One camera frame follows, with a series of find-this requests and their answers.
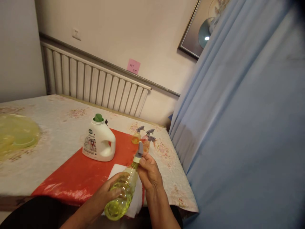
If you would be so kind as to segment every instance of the electrical outlet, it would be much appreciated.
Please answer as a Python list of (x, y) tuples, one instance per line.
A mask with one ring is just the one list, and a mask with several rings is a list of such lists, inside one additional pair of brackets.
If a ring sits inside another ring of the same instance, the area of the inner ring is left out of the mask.
[(72, 37), (74, 37), (77, 40), (80, 40), (80, 31), (76, 28), (72, 28)]

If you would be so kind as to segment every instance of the blue curtain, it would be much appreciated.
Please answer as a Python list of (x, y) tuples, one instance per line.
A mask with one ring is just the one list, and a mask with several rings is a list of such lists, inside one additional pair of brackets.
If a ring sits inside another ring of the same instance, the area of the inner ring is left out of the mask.
[(200, 213), (186, 228), (295, 228), (305, 207), (305, 44), (296, 6), (231, 0), (170, 137)]

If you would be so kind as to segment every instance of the framed picture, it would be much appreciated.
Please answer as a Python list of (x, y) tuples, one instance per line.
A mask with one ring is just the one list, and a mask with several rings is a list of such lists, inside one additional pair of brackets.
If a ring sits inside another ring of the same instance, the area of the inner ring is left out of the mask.
[(198, 59), (229, 0), (198, 0), (178, 49)]

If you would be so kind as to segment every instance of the floral tablecloth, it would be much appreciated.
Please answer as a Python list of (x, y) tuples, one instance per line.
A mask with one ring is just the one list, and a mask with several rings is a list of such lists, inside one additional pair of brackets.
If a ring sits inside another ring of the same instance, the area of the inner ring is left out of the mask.
[(149, 153), (158, 163), (169, 203), (198, 212), (195, 197), (165, 128), (59, 95), (0, 104), (0, 114), (30, 117), (41, 129), (39, 142), (34, 148), (0, 156), (0, 196), (30, 196), (82, 147), (87, 127), (96, 113), (108, 120), (110, 128), (131, 135), (142, 125), (145, 130), (155, 129), (156, 147), (151, 146)]

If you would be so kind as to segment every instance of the wall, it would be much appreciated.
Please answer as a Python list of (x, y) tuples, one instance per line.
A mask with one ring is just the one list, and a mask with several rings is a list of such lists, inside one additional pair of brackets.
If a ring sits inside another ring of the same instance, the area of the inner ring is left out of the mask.
[[(39, 31), (181, 93), (195, 60), (177, 50), (197, 0), (36, 0)], [(72, 38), (77, 28), (81, 41)], [(153, 90), (141, 118), (165, 124), (177, 96)]]
[(0, 102), (46, 95), (34, 0), (1, 0), (0, 31)]

